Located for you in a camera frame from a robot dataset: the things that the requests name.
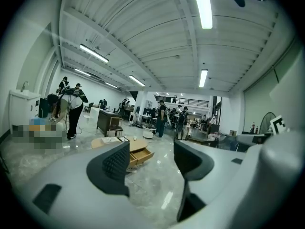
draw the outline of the concrete floor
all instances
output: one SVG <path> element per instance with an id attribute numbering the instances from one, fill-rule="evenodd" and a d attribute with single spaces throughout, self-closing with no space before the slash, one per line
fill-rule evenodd
<path id="1" fill-rule="evenodd" d="M 65 138 L 56 148 L 45 148 L 44 145 L 28 142 L 16 143 L 11 136 L 6 138 L 0 149 L 10 171 L 13 186 L 18 189 L 56 159 L 91 150 L 91 141 L 103 137 L 103 133 L 83 115 L 88 113 L 83 112 L 79 120 L 81 130 L 77 128 L 77 132 L 82 133 L 73 140 Z M 142 129 L 129 127 L 127 121 L 123 122 L 122 128 L 123 135 L 143 138 Z M 168 228 L 177 223 L 176 216 L 184 180 L 173 159 L 173 137 L 164 134 L 162 138 L 155 136 L 153 139 L 147 139 L 147 142 L 147 148 L 155 153 L 154 156 L 138 167 L 136 173 L 128 173 L 125 184 L 130 190 L 130 202 L 136 206 L 139 213 L 157 228 Z M 173 195 L 165 206 L 164 200 L 168 194 Z"/>

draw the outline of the railing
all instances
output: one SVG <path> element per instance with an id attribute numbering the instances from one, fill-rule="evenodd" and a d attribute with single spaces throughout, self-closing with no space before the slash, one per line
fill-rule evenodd
<path id="1" fill-rule="evenodd" d="M 174 97 L 162 97 L 162 96 L 154 96 L 158 101 L 163 100 L 165 103 L 173 103 L 173 104 L 185 104 L 185 105 L 192 105 L 198 107 L 208 107 L 209 101 L 205 100 L 197 100 L 197 99 L 188 99 L 188 98 L 174 98 Z"/>

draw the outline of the ceiling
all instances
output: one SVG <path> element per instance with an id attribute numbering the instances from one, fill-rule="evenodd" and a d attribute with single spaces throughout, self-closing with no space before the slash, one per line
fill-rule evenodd
<path id="1" fill-rule="evenodd" d="M 196 0 L 63 0 L 63 67 L 123 91 L 142 89 L 129 78 L 133 75 L 146 90 L 185 93 L 197 91 L 200 71 L 208 69 L 203 89 L 225 95 L 267 45 L 280 55 L 292 38 L 279 43 L 282 31 L 275 28 L 281 11 L 271 0 L 246 0 L 244 8 L 233 0 L 211 0 L 211 6 L 213 28 L 202 29 Z M 109 62 L 81 50 L 81 43 Z"/>

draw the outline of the fluorescent light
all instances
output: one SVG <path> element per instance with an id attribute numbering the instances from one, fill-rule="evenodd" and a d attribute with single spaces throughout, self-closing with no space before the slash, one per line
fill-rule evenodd
<path id="1" fill-rule="evenodd" d="M 203 87 L 205 83 L 206 76 L 208 75 L 208 70 L 201 70 L 201 77 L 199 87 Z"/>
<path id="2" fill-rule="evenodd" d="M 100 54 L 98 54 L 96 51 L 93 51 L 92 49 L 86 47 L 86 46 L 83 45 L 83 44 L 80 45 L 80 48 L 83 49 L 83 50 L 85 50 L 86 52 L 92 54 L 93 56 L 97 57 L 98 59 L 103 60 L 103 61 L 106 62 L 106 63 L 109 62 L 108 59 L 106 59 L 105 57 L 103 57 L 103 56 L 101 56 Z"/>
<path id="3" fill-rule="evenodd" d="M 109 85 L 109 86 L 112 86 L 112 87 L 114 87 L 114 88 L 117 88 L 116 86 L 111 85 L 111 84 L 109 84 L 108 82 L 105 82 L 105 84 L 107 84 L 107 85 Z"/>
<path id="4" fill-rule="evenodd" d="M 80 73 L 82 73 L 82 74 L 85 74 L 85 75 L 87 75 L 87 76 L 91 76 L 91 75 L 89 75 L 89 74 L 87 74 L 87 73 L 85 73 L 85 72 L 83 72 L 83 71 L 78 70 L 78 69 L 75 69 L 75 70 L 78 71 L 78 72 L 80 72 Z"/>
<path id="5" fill-rule="evenodd" d="M 135 82 L 137 82 L 137 84 L 141 85 L 141 86 L 145 86 L 142 82 L 140 82 L 137 78 L 135 78 L 134 76 L 130 75 L 129 78 L 133 79 Z"/>
<path id="6" fill-rule="evenodd" d="M 210 0 L 196 0 L 199 9 L 201 27 L 211 29 L 213 27 L 212 9 Z"/>

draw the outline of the standing fan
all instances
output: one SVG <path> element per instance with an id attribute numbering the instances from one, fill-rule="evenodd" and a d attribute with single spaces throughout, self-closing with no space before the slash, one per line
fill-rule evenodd
<path id="1" fill-rule="evenodd" d="M 259 134 L 265 134 L 268 131 L 270 126 L 270 121 L 274 119 L 276 116 L 272 112 L 268 112 L 261 122 L 261 126 L 259 127 Z"/>

